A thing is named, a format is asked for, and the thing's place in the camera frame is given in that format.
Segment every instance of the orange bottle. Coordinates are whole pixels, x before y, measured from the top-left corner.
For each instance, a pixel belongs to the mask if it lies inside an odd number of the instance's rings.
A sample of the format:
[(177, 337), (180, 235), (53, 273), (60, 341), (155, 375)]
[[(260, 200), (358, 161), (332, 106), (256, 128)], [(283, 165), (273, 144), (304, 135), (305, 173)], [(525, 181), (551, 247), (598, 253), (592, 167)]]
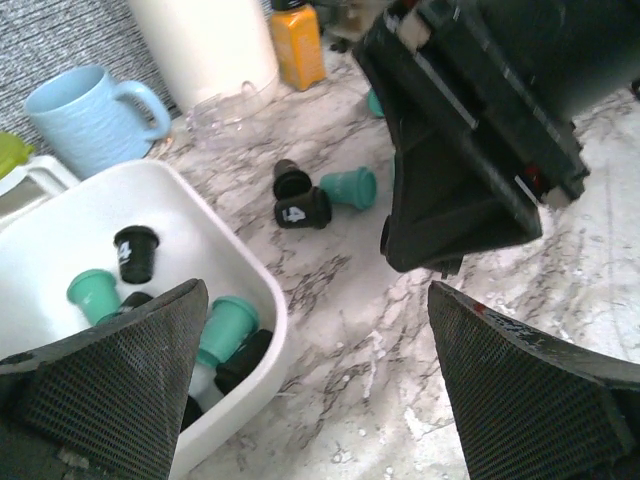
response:
[(306, 0), (271, 0), (271, 33), (282, 79), (306, 90), (327, 74), (316, 11)]

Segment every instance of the light blue mug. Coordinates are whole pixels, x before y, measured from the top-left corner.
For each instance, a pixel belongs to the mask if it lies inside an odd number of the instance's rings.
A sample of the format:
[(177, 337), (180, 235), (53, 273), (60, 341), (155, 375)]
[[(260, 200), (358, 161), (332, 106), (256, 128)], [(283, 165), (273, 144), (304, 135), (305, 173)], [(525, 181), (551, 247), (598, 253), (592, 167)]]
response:
[[(155, 126), (133, 100), (149, 109)], [(27, 97), (24, 110), (81, 180), (144, 157), (171, 130), (169, 112), (149, 87), (117, 83), (98, 65), (74, 68), (43, 83)]]

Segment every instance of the marble countertop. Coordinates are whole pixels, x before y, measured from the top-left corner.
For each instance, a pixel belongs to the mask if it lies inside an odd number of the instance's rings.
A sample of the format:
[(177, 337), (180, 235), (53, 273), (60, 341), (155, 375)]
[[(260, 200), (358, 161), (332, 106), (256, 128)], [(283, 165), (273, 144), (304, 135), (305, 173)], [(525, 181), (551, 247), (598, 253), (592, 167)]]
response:
[[(468, 478), (427, 314), (439, 276), (394, 272), (379, 254), (391, 208), (393, 146), (366, 107), (349, 55), (304, 93), (281, 87), (261, 115), (268, 142), (215, 158), (179, 127), (152, 155), (208, 201), (278, 279), (295, 362), (278, 396), (190, 480)], [(542, 210), (543, 238), (468, 256), (451, 286), (583, 347), (640, 362), (640, 103), (619, 92), (577, 119), (592, 169), (582, 199)], [(361, 165), (374, 208), (336, 208), (324, 230), (281, 230), (272, 168), (297, 161), (314, 179)]]

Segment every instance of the mug handle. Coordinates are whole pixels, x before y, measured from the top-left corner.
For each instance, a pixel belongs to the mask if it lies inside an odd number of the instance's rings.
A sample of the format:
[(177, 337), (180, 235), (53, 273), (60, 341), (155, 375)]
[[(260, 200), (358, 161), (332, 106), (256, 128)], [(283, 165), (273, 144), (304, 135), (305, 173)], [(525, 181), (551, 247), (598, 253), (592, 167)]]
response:
[(171, 117), (169, 116), (169, 111), (162, 103), (162, 100), (144, 83), (134, 80), (119, 83), (115, 87), (114, 97), (116, 100), (133, 97), (149, 109), (156, 122), (156, 126), (150, 127), (145, 131), (146, 140), (160, 140), (167, 137), (171, 132)]

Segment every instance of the white cylinder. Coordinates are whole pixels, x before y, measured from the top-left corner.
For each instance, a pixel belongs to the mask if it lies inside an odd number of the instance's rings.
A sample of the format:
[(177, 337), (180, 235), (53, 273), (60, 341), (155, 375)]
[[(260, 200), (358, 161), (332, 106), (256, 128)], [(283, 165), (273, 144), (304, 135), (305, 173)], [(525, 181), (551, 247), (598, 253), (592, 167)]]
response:
[(251, 82), (262, 106), (279, 77), (258, 0), (127, 0), (169, 93), (186, 113)]

